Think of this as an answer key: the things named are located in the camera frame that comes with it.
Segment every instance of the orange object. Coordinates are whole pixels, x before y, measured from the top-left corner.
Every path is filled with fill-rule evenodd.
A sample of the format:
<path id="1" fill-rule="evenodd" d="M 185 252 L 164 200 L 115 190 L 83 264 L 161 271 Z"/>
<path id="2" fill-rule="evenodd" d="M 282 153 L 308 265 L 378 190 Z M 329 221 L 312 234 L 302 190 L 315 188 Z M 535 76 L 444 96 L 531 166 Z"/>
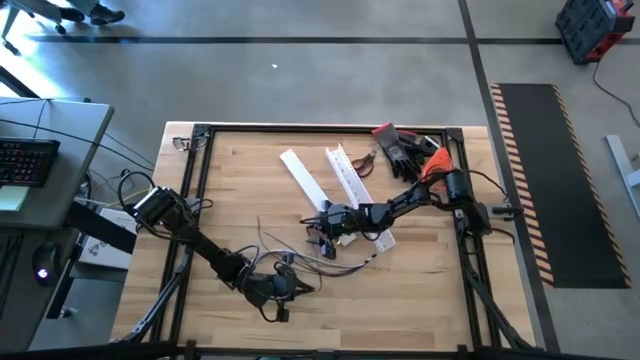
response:
<path id="1" fill-rule="evenodd" d="M 429 159 L 427 165 L 422 169 L 422 179 L 424 180 L 429 174 L 440 171 L 453 170 L 453 162 L 451 162 L 451 156 L 445 148 L 440 148 Z"/>

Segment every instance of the black floor mat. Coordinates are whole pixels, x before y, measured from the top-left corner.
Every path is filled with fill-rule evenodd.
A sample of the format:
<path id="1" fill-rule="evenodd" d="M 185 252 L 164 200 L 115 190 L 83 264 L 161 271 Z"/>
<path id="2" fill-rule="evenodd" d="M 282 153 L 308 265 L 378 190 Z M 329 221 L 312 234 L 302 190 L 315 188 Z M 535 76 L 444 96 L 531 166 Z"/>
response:
<path id="1" fill-rule="evenodd" d="M 542 280 L 631 287 L 558 89 L 494 84 L 491 93 Z"/>

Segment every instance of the computer mouse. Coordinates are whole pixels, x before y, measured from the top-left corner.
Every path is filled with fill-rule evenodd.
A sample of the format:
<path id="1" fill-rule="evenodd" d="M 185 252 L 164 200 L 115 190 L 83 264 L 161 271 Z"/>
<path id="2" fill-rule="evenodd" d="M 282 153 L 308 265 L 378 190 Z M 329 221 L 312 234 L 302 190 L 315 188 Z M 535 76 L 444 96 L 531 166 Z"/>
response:
<path id="1" fill-rule="evenodd" d="M 41 286 L 49 286 L 60 276 L 60 251 L 58 244 L 47 241 L 33 252 L 33 276 Z"/>

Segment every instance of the black floor line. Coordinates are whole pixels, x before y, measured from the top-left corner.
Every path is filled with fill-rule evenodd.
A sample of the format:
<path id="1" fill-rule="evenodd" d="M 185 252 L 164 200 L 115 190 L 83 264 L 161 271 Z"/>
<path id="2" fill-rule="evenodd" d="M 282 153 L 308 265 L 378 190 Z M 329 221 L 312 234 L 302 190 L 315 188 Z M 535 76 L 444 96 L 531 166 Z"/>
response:
<path id="1" fill-rule="evenodd" d="M 510 167 L 507 158 L 506 147 L 504 146 L 504 142 L 502 140 L 502 136 L 500 134 L 500 129 L 498 126 L 498 119 L 493 109 L 493 99 L 491 98 L 491 93 L 489 92 L 489 83 L 484 72 L 484 67 L 482 66 L 482 57 L 480 56 L 478 40 L 476 39 L 473 24 L 471 22 L 469 7 L 467 6 L 466 0 L 458 0 L 458 5 L 460 7 L 460 13 L 462 15 L 464 28 L 467 32 L 467 38 L 469 39 L 471 60 L 473 61 L 473 68 L 476 73 L 476 79 L 478 81 L 478 87 L 480 88 L 482 102 L 484 104 L 484 109 L 489 121 L 489 130 L 491 131 L 491 137 L 495 145 L 494 148 L 496 151 L 498 162 L 500 164 L 500 169 L 502 170 L 502 177 L 504 179 L 505 187 L 507 193 L 510 194 L 509 200 L 512 203 L 516 203 L 519 205 L 519 199 L 516 196 L 516 184 L 513 180 L 513 176 L 511 176 L 511 173 L 509 171 Z M 553 327 L 551 311 L 549 310 L 547 297 L 544 293 L 542 280 L 540 279 L 540 274 L 538 273 L 538 267 L 533 254 L 533 247 L 531 245 L 531 242 L 527 241 L 528 233 L 524 225 L 524 220 L 522 219 L 522 217 L 520 217 L 517 221 L 515 221 L 515 223 L 518 238 L 520 239 L 520 247 L 522 249 L 525 268 L 529 277 L 529 283 L 531 285 L 531 293 L 533 295 L 536 312 L 540 321 L 540 329 L 542 331 L 544 345 L 547 351 L 559 353 L 560 345 L 558 343 L 555 328 Z"/>
<path id="2" fill-rule="evenodd" d="M 466 37 L 351 37 L 351 36 L 59 36 L 27 35 L 39 43 L 79 44 L 469 44 Z M 562 45 L 554 38 L 478 38 L 479 45 Z M 622 39 L 622 45 L 640 45 L 640 39 Z"/>

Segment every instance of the orange striped border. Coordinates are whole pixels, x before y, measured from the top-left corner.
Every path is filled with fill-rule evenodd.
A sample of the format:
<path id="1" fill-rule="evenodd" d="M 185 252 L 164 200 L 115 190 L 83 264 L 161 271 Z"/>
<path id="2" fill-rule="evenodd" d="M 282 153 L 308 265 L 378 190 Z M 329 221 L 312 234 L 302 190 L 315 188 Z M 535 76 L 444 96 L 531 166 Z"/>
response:
<path id="1" fill-rule="evenodd" d="M 593 193 L 593 199 L 596 201 L 598 205 L 598 210 L 600 210 L 600 216 L 602 217 L 602 222 L 604 223 L 605 228 L 607 229 L 607 235 L 609 236 L 609 241 L 611 242 L 611 247 L 613 251 L 616 253 L 616 258 L 618 258 L 618 263 L 620 264 L 620 270 L 624 274 L 624 283 L 631 287 L 631 277 L 629 276 L 629 270 L 627 270 L 627 266 L 624 263 L 624 259 L 622 258 L 622 253 L 620 252 L 620 246 L 616 241 L 615 236 L 613 235 L 613 229 L 611 229 L 611 225 L 609 224 L 609 218 L 607 217 L 607 213 L 602 205 L 602 201 L 600 200 L 600 195 L 598 195 L 598 190 L 593 185 L 593 179 L 591 178 L 591 173 L 589 168 L 587 167 L 587 162 L 584 160 L 584 155 L 582 154 L 582 149 L 580 148 L 580 144 L 578 143 L 578 139 L 576 138 L 575 131 L 573 130 L 573 125 L 569 120 L 569 112 L 567 111 L 567 107 L 562 100 L 562 96 L 560 95 L 560 90 L 555 85 L 552 85 L 553 90 L 556 93 L 556 99 L 558 100 L 558 104 L 560 105 L 560 109 L 562 111 L 562 115 L 564 116 L 565 121 L 567 122 L 567 129 L 569 130 L 569 135 L 573 141 L 573 146 L 575 146 L 576 153 L 578 154 L 578 159 L 580 159 L 580 164 L 582 165 L 582 171 L 584 176 L 587 178 L 589 185 L 591 187 L 591 192 Z"/>
<path id="2" fill-rule="evenodd" d="M 509 113 L 507 112 L 507 107 L 505 106 L 504 98 L 502 97 L 500 85 L 491 84 L 491 96 L 493 97 L 493 104 L 495 105 L 496 115 L 498 116 L 500 132 L 504 139 L 504 145 L 507 148 L 507 157 L 509 158 L 509 166 L 511 167 L 511 172 L 516 182 L 518 198 L 520 199 L 520 204 L 524 211 L 524 219 L 527 225 L 527 232 L 529 233 L 531 245 L 533 245 L 533 254 L 536 259 L 536 264 L 538 265 L 538 272 L 540 273 L 540 278 L 544 284 L 553 286 L 551 263 L 549 263 L 547 248 L 544 245 L 544 239 L 536 216 L 534 200 L 531 197 L 531 193 L 529 193 L 527 177 L 524 175 L 524 165 L 520 160 L 518 144 L 516 143 L 515 136 L 513 135 L 511 120 L 509 120 Z"/>

